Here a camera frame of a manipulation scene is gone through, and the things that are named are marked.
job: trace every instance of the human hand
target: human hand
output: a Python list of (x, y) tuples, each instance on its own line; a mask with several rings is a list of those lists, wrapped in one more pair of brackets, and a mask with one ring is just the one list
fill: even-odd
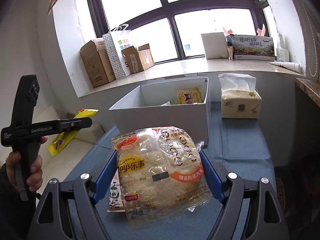
[[(47, 136), (42, 138), (40, 144), (45, 143), (48, 140)], [(11, 152), (7, 159), (5, 160), (6, 168), (7, 168), (7, 176), (8, 180), (14, 191), (20, 193), (17, 182), (15, 179), (14, 166), (20, 161), (21, 155), (18, 151)], [(27, 185), (29, 186), (29, 190), (31, 192), (37, 191), (42, 185), (42, 158), (40, 155), (37, 156), (34, 163), (30, 166), (31, 176), (27, 179)]]

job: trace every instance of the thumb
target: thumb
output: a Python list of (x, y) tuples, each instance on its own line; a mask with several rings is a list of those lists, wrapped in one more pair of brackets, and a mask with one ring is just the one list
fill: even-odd
[(8, 180), (14, 186), (17, 185), (16, 179), (14, 177), (14, 166), (20, 161), (20, 159), (21, 159), (21, 155), (19, 152), (11, 152), (7, 157), (7, 159), (5, 160)]

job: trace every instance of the white tube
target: white tube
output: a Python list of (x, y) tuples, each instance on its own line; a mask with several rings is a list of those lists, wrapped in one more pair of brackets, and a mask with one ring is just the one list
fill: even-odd
[(300, 64), (298, 63), (294, 63), (294, 62), (269, 62), (269, 64), (275, 65), (275, 66), (279, 66), (279, 67), (283, 67), (286, 69), (290, 69), (292, 71), (298, 72), (300, 74), (302, 74), (302, 69)]

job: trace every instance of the black sleeve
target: black sleeve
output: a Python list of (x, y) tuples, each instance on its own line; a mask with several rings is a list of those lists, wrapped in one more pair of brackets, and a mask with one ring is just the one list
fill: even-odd
[(0, 238), (26, 239), (35, 210), (35, 198), (22, 201), (11, 190), (4, 164), (0, 169)]

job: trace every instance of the blue tablecloth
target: blue tablecloth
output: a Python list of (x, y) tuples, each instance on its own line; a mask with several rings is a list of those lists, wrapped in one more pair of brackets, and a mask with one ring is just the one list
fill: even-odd
[[(221, 119), (220, 102), (212, 103), (209, 145), (205, 153), (210, 161), (223, 163), (227, 171), (235, 172), (243, 179), (258, 180), (267, 177), (276, 190), (276, 179), (267, 143), (256, 119)], [(76, 179), (90, 172), (97, 164), (109, 158), (111, 138), (118, 134), (116, 127), (110, 129), (70, 172), (65, 181)], [(131, 229), (124, 213), (107, 213), (109, 193), (97, 204), (97, 210), (112, 240), (195, 240), (207, 239), (219, 215), (221, 204), (212, 198), (207, 204), (196, 208), (188, 216), (180, 216), (170, 222), (149, 228)], [(243, 201), (242, 210), (233, 239), (240, 239), (249, 200)], [(70, 212), (77, 238), (85, 239), (77, 217), (74, 201)]]

